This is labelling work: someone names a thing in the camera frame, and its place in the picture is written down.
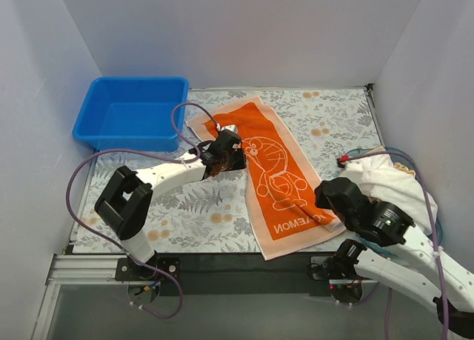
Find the orange cartoon towel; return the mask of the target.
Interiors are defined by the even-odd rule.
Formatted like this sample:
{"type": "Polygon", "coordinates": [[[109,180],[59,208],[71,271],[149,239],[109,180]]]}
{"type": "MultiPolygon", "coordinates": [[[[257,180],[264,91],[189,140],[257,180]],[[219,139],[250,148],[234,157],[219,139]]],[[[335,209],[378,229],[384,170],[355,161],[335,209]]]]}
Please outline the orange cartoon towel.
{"type": "Polygon", "coordinates": [[[274,109],[258,97],[230,102],[186,125],[201,140],[214,126],[234,125],[247,159],[246,206],[265,260],[312,247],[341,235],[345,226],[316,206],[321,179],[274,109]]]}

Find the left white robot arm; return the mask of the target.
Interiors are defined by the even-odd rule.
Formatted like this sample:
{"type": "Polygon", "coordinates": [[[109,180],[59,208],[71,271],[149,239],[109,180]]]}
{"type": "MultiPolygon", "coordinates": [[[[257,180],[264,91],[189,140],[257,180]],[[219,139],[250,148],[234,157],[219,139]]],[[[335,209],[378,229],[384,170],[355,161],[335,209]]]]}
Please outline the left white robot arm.
{"type": "Polygon", "coordinates": [[[112,174],[94,210],[114,231],[129,256],[149,264],[156,252],[143,226],[153,197],[221,172],[245,169],[241,141],[237,126],[228,125],[218,132],[214,141],[201,142],[176,163],[141,170],[122,166],[112,174]]]}

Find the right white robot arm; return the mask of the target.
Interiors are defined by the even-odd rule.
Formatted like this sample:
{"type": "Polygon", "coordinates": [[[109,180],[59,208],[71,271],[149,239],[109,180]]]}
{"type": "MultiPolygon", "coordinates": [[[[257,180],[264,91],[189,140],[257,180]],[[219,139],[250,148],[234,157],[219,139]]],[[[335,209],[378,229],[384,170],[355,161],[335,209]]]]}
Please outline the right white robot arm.
{"type": "Polygon", "coordinates": [[[330,278],[357,276],[378,281],[424,305],[463,339],[473,338],[473,273],[424,234],[402,209],[386,201],[370,201],[347,178],[323,181],[316,206],[332,210],[346,228],[388,250],[407,267],[380,256],[361,242],[346,239],[326,260],[330,278]]]}

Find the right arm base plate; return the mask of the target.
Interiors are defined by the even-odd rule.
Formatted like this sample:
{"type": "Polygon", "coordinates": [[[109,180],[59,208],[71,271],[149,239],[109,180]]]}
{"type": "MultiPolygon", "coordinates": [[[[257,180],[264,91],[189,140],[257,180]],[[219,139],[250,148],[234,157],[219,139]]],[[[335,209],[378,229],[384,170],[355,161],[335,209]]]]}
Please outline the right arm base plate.
{"type": "Polygon", "coordinates": [[[346,279],[361,281],[353,261],[336,256],[313,256],[307,268],[308,275],[315,280],[346,279]]]}

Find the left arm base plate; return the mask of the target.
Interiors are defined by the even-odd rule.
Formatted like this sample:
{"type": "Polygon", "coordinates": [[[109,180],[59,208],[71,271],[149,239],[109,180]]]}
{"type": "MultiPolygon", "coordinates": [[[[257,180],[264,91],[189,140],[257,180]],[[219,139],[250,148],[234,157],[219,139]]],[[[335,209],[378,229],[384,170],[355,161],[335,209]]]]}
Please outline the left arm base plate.
{"type": "MultiPolygon", "coordinates": [[[[147,264],[154,269],[170,274],[179,280],[181,259],[174,256],[158,256],[156,253],[147,264]]],[[[164,276],[156,270],[137,264],[129,256],[120,258],[117,262],[114,279],[116,281],[161,281],[164,276]]]]}

